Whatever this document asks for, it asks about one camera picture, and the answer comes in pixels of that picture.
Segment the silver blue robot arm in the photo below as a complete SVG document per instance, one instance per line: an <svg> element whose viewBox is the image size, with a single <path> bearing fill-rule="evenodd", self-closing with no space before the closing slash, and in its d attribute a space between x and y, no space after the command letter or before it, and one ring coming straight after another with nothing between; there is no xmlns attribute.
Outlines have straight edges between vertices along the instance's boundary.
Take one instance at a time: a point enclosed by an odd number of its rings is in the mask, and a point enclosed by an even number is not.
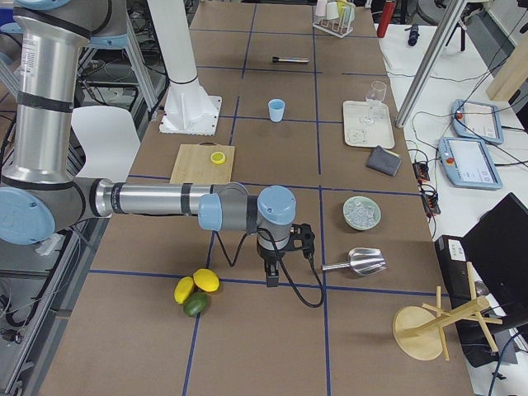
<svg viewBox="0 0 528 396"><path fill-rule="evenodd" d="M17 1L23 32L14 157L2 175L1 237L28 245L77 222L113 214L195 216L203 229L257 236L266 283L292 248L296 201L282 186L252 196L225 185L113 182L72 177L66 161L80 51L125 31L123 1Z"/></svg>

